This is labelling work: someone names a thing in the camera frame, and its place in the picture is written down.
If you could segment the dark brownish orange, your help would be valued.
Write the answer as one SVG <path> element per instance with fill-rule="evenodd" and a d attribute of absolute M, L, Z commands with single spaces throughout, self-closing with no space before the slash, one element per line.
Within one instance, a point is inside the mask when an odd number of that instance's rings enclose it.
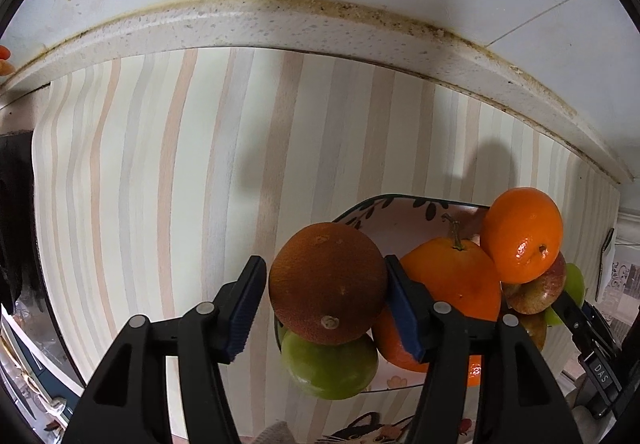
<path fill-rule="evenodd" d="M 306 341 L 339 346 L 365 334 L 382 311 L 387 271 L 378 246 L 356 228 L 316 223 L 293 235 L 274 258 L 274 316 Z"/>

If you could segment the small front orange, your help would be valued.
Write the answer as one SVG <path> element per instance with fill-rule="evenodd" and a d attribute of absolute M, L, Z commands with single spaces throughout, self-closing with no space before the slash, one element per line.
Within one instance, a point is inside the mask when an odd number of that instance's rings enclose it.
<path fill-rule="evenodd" d="M 372 336 L 378 347 L 378 352 L 390 364 L 403 370 L 408 370 L 408 372 L 418 372 L 419 374 L 427 372 L 428 364 L 418 363 L 402 346 L 392 311 L 387 306 L 383 308 L 383 311 L 374 322 Z M 472 355 L 469 358 L 468 386 L 480 385 L 481 371 L 482 358 L 479 355 Z"/>

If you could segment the large orange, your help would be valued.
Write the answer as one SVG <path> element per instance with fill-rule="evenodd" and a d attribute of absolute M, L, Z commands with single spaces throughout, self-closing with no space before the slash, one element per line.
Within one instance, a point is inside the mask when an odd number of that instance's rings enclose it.
<path fill-rule="evenodd" d="M 468 317 L 495 322 L 501 285 L 495 263 L 475 242 L 460 235 L 460 222 L 448 213 L 447 236 L 436 237 L 400 259 L 406 275 L 420 282 L 435 301 L 451 304 Z"/>

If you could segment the striped cat table mat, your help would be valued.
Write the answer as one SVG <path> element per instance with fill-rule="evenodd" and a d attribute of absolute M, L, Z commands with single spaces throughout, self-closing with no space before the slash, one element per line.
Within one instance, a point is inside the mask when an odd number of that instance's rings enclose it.
<path fill-rule="evenodd" d="M 302 227 L 368 198 L 488 206 L 547 193 L 564 256 L 597 285 L 620 194 L 562 144 L 497 108 L 373 65 L 202 48 L 111 60 L 50 85 L 32 139 L 40 260 L 89 379 L 134 314 L 176 317 L 271 260 Z"/>

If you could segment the glossy back tangerine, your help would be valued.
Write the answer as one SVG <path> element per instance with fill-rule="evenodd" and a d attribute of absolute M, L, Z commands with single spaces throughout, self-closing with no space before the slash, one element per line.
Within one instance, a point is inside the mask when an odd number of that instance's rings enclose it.
<path fill-rule="evenodd" d="M 533 187 L 511 188 L 498 196 L 480 227 L 480 248 L 507 284 L 525 284 L 548 271 L 562 240 L 558 206 Z"/>

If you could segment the front reddish brown apple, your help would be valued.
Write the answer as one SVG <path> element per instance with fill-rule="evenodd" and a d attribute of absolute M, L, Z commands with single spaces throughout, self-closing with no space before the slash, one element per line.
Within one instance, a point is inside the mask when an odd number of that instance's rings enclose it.
<path fill-rule="evenodd" d="M 544 313 L 522 314 L 520 316 L 520 323 L 526 330 L 529 338 L 534 342 L 536 348 L 542 351 L 547 339 L 547 324 L 544 319 Z"/>

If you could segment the right green apple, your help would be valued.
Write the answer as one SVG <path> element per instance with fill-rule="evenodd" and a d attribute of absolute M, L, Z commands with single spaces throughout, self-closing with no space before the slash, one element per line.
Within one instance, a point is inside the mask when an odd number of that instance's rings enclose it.
<path fill-rule="evenodd" d="M 574 263 L 566 264 L 564 291 L 570 295 L 578 308 L 582 307 L 586 295 L 585 281 L 582 271 Z M 544 311 L 544 321 L 548 326 L 559 326 L 563 323 L 558 314 L 554 312 L 552 306 Z"/>

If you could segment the left green apple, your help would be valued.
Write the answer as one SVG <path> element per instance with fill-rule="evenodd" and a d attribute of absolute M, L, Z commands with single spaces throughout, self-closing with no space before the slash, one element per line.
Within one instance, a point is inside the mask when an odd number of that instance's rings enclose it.
<path fill-rule="evenodd" d="M 274 324 L 284 368 L 300 390 L 315 398 L 352 398 L 367 390 L 378 372 L 378 349 L 368 334 L 322 346 L 293 334 L 278 320 Z"/>

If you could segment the green apple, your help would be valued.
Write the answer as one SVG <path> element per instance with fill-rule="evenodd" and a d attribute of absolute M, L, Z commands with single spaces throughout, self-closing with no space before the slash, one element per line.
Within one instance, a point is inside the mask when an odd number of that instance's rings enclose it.
<path fill-rule="evenodd" d="M 578 308 L 582 307 L 586 295 L 585 281 L 582 271 L 574 263 L 566 264 L 564 291 L 570 295 Z M 552 306 L 544 311 L 544 321 L 548 326 L 559 326 L 563 323 L 558 314 L 554 312 Z"/>
<path fill-rule="evenodd" d="M 300 390 L 315 398 L 352 398 L 367 390 L 378 372 L 378 349 L 368 334 L 322 346 L 293 334 L 278 320 L 274 324 L 284 368 Z"/>

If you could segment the back reddish apple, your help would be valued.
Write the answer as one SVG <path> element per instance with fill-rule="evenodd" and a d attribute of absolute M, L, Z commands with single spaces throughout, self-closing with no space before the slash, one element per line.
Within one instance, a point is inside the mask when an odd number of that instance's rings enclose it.
<path fill-rule="evenodd" d="M 525 284 L 502 284 L 506 304 L 515 312 L 534 315 L 544 312 L 559 297 L 566 282 L 566 261 L 562 252 L 544 274 Z"/>

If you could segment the floral ceramic fruit plate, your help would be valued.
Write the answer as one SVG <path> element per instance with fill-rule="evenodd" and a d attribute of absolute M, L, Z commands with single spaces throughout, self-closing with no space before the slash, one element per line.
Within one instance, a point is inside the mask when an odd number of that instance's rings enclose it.
<path fill-rule="evenodd" d="M 434 201 L 424 197 L 385 196 L 374 204 L 360 206 L 337 219 L 359 227 L 382 253 L 402 258 L 412 249 L 436 237 L 447 236 L 448 213 L 460 222 L 460 235 L 480 246 L 480 227 L 490 207 Z"/>

